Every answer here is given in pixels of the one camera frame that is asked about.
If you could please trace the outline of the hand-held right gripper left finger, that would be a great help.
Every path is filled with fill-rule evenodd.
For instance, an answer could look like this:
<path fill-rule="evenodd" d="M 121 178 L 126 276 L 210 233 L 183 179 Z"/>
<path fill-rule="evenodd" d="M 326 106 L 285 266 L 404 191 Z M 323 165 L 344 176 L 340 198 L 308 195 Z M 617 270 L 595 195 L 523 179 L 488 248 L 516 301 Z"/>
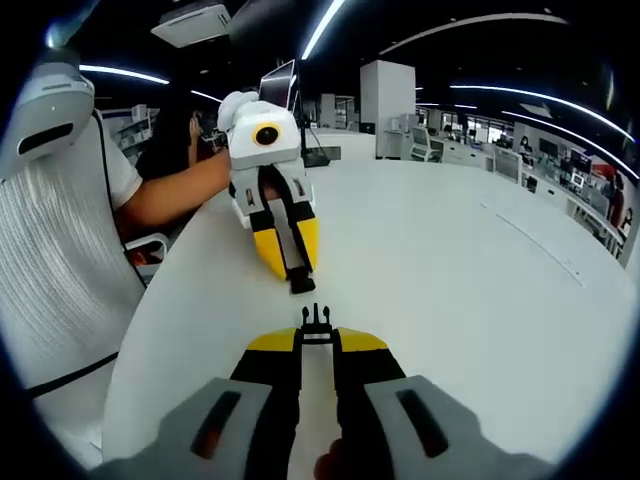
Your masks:
<path fill-rule="evenodd" d="M 149 449 L 159 479 L 285 479 L 300 418 L 302 332 L 259 336 L 228 378 L 172 410 Z"/>

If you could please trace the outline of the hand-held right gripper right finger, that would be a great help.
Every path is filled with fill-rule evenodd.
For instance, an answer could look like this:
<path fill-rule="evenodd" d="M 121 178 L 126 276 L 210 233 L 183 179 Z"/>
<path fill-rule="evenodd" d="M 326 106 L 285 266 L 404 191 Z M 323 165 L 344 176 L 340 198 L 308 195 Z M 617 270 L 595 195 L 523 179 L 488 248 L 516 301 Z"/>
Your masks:
<path fill-rule="evenodd" d="M 477 417 L 421 375 L 408 376 L 378 337 L 332 332 L 337 420 L 352 479 L 494 479 L 505 454 Z"/>

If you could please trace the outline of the person's right hand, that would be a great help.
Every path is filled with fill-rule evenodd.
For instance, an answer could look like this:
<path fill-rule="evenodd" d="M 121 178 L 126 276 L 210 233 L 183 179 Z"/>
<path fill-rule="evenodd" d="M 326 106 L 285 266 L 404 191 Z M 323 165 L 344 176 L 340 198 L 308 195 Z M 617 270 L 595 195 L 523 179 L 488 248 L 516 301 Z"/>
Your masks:
<path fill-rule="evenodd" d="M 347 478 L 341 438 L 334 440 L 329 450 L 317 459 L 313 474 L 315 480 L 344 480 Z"/>

